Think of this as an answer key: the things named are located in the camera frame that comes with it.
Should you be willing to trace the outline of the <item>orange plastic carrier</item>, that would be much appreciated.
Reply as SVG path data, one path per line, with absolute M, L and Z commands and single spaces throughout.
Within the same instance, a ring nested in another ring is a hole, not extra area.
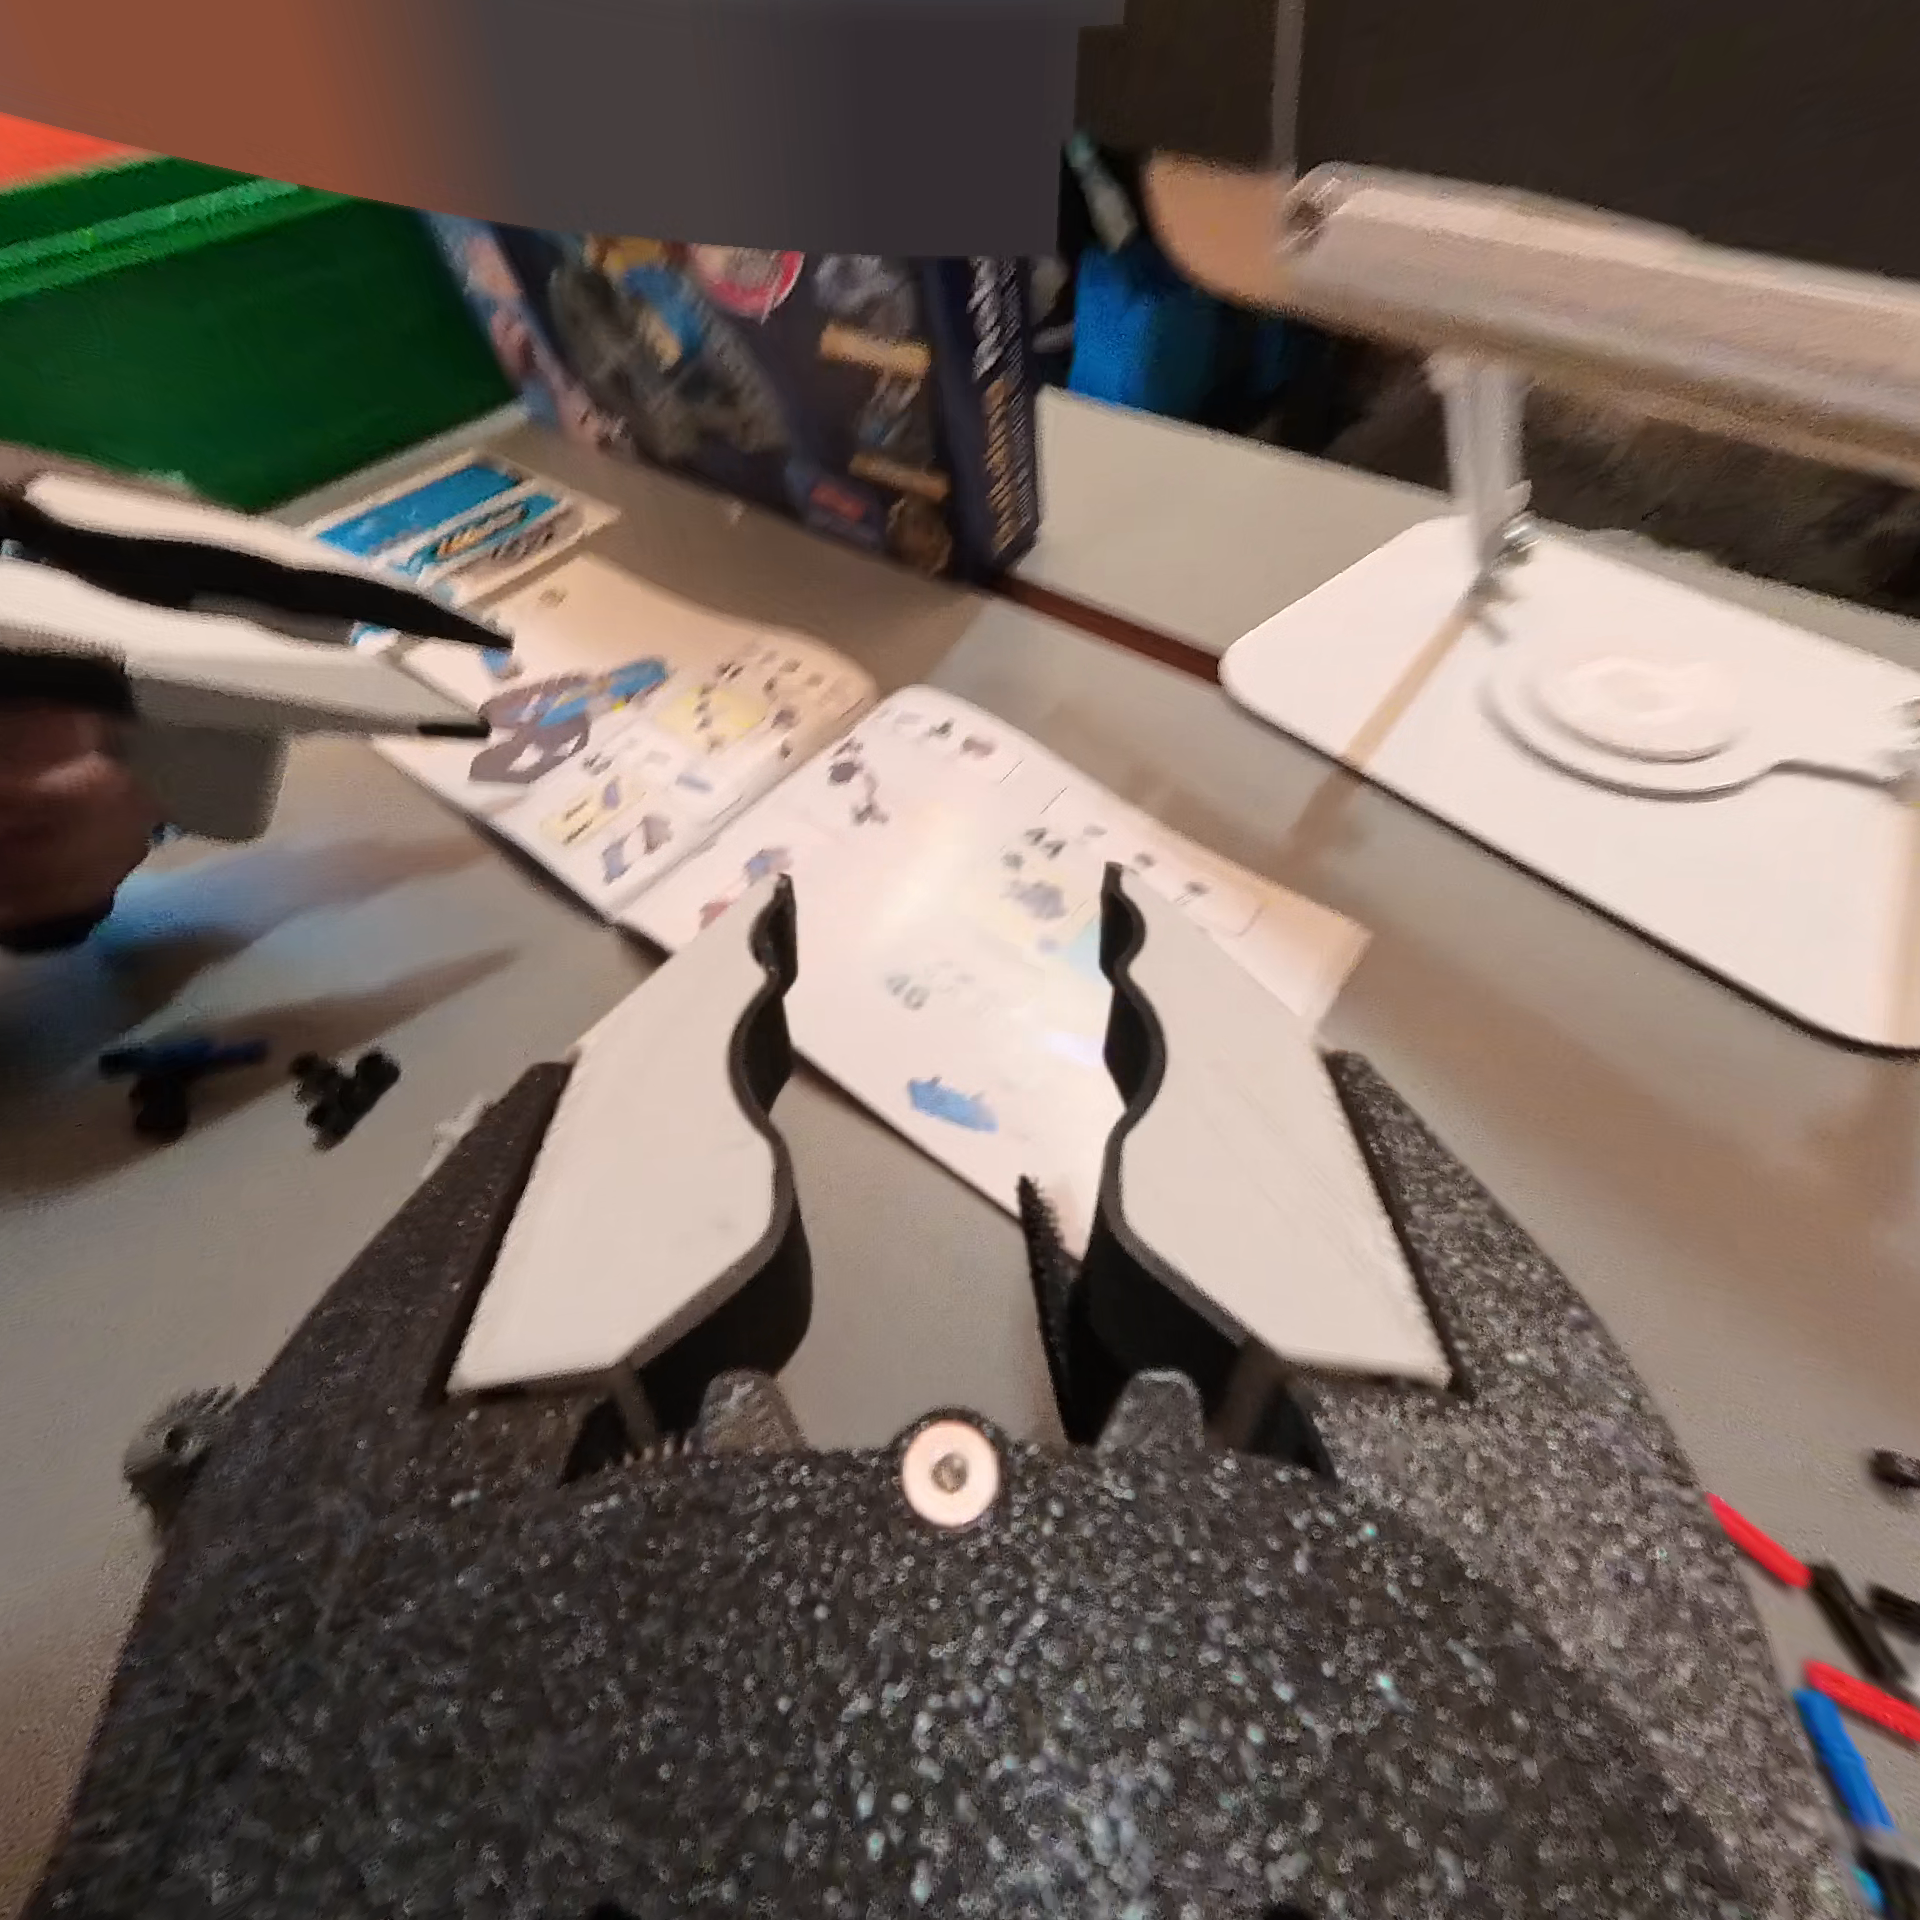
M 1 189 L 144 157 L 126 141 L 1 115 Z

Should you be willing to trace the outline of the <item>dark blue toy box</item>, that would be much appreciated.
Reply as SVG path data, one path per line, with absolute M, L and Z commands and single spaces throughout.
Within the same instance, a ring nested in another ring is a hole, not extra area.
M 1035 544 L 1024 257 L 423 223 L 541 425 L 927 576 Z

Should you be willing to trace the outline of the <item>blue sticker sheet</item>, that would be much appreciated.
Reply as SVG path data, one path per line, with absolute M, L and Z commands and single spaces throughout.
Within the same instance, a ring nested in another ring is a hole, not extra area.
M 496 452 L 383 486 L 304 533 L 335 552 L 465 608 L 552 564 L 616 520 L 616 508 Z

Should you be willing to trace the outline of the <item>instruction booklet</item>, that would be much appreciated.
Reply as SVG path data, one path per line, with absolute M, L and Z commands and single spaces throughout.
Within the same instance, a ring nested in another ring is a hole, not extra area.
M 646 944 L 762 880 L 797 895 L 795 1052 L 995 1205 L 1033 1181 L 1085 1244 L 1120 1100 L 1101 1061 L 1109 863 L 1318 1022 L 1369 933 L 1153 823 L 950 692 L 880 694 L 792 631 L 600 560 L 496 601 L 507 653 L 417 645 L 483 741 L 381 756 Z

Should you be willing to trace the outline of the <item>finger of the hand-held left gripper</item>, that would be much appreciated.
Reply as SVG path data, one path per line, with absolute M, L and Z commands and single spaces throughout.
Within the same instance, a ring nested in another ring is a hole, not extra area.
M 496 624 L 383 566 L 262 519 L 165 500 L 71 472 L 3 483 L 3 542 L 33 561 L 145 608 L 335 621 L 416 640 L 510 649 Z
M 227 613 L 151 608 L 3 564 L 7 703 L 151 728 L 483 739 L 488 720 L 413 664 L 416 640 L 310 640 Z

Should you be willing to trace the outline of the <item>blue plastic bin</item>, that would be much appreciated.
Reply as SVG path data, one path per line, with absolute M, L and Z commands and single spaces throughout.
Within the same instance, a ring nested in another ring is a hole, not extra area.
M 1074 263 L 1065 374 L 1074 397 L 1243 429 L 1281 397 L 1304 349 L 1294 323 L 1208 295 L 1145 237 L 1085 246 Z

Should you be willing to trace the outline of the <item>dark board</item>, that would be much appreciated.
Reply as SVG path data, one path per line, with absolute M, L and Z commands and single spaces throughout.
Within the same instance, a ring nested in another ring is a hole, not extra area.
M 1375 166 L 1915 281 L 1915 1 L 1128 1 L 1074 128 L 1138 166 Z

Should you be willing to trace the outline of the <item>grey desk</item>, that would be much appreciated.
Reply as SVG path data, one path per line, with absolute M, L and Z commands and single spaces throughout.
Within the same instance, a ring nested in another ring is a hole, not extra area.
M 599 496 L 586 549 L 995 713 L 1114 795 L 1374 933 L 1330 1032 L 1582 1286 L 1697 1476 L 1776 1541 L 1915 1592 L 1915 1064 L 1817 1040 L 1269 733 L 1213 657 L 1440 511 L 1419 489 L 1048 393 L 1043 520 L 1006 596 L 874 561 L 661 471 L 472 421 L 294 496 L 307 520 L 496 447 Z M 105 937 L 3 964 L 3 1916 L 63 1823 L 152 1563 L 120 1480 L 173 1395 L 248 1385 L 434 1155 L 648 953 L 350 741 L 306 741 L 270 839 L 170 846 Z M 131 1133 L 105 1049 L 267 1040 Z M 287 1073 L 386 1049 L 315 1149 Z

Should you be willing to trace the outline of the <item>black connector cluster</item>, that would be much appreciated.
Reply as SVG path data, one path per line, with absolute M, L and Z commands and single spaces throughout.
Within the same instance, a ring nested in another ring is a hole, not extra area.
M 350 1064 L 304 1052 L 290 1061 L 287 1073 L 315 1149 L 330 1149 L 397 1085 L 399 1064 L 381 1046 Z

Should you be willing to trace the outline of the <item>blue black pin connector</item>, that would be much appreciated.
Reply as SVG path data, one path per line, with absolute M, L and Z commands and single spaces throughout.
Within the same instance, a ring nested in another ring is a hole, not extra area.
M 96 1068 L 105 1081 L 127 1085 L 131 1133 L 170 1143 L 191 1121 L 195 1087 L 203 1081 L 262 1064 L 270 1052 L 267 1040 L 144 1040 L 99 1052 Z

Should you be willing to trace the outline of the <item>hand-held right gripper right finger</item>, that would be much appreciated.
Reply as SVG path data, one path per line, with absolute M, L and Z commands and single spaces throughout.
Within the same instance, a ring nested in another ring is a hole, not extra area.
M 1446 1385 L 1451 1363 L 1337 1091 L 1318 1023 L 1363 934 L 1298 895 L 1176 893 L 1112 861 L 1097 958 L 1120 1113 L 1079 1300 L 1127 1376 L 1222 1388 L 1245 1351 Z

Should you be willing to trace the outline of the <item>pile of small pins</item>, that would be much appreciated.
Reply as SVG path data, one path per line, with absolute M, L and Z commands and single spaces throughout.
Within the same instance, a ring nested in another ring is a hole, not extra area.
M 1915 1917 L 1915 1836 L 1902 1829 L 1855 1740 L 1862 1726 L 1918 1747 L 1915 1597 L 1881 1581 L 1861 1590 L 1832 1563 L 1809 1563 L 1717 1495 L 1706 1495 L 1706 1508 L 1741 1558 L 1807 1597 L 1848 1655 L 1846 1667 L 1807 1661 L 1792 1711 L 1850 1843 L 1865 1912 Z

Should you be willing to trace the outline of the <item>green plastic bin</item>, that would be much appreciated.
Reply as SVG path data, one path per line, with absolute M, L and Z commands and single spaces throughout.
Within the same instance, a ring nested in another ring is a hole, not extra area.
M 510 399 L 410 208 L 181 157 L 3 185 L 7 445 L 255 511 Z

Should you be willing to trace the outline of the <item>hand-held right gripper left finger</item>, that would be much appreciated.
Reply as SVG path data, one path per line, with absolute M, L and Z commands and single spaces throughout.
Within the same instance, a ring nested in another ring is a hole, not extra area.
M 584 1385 L 667 1355 L 769 1265 L 808 1279 L 775 1125 L 797 934 L 790 878 L 755 880 L 574 1041 L 450 1397 Z

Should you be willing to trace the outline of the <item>person's left hand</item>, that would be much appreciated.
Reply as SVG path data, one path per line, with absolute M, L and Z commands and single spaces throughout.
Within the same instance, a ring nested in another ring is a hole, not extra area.
M 1 709 L 1 947 L 81 944 L 152 851 L 159 813 L 94 710 Z

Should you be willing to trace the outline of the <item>white book stand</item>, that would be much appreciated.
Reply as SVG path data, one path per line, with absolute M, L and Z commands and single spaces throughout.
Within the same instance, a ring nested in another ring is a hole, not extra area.
M 1417 351 L 1451 511 L 1239 636 L 1235 705 L 1835 1041 L 1915 1054 L 1915 669 L 1553 535 L 1523 399 L 1915 483 L 1915 283 L 1322 165 L 1280 288 Z

